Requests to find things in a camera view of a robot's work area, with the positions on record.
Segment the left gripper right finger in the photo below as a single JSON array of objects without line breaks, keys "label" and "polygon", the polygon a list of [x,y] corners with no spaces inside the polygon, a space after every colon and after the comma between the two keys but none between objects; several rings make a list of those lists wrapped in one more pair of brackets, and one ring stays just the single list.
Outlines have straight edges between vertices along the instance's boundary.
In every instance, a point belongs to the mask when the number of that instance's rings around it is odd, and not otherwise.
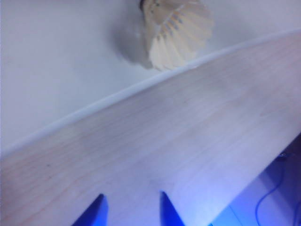
[{"label": "left gripper right finger", "polygon": [[184,223],[165,192],[160,193],[160,225],[183,226]]}]

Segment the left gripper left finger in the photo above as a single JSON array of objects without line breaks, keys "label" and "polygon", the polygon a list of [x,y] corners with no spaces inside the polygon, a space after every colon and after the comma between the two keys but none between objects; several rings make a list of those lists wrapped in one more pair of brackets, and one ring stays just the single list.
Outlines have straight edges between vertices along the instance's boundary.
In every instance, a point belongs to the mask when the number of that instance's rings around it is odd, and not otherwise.
[{"label": "left gripper left finger", "polygon": [[106,226],[109,206],[104,194],[100,194],[78,217],[72,226]]}]

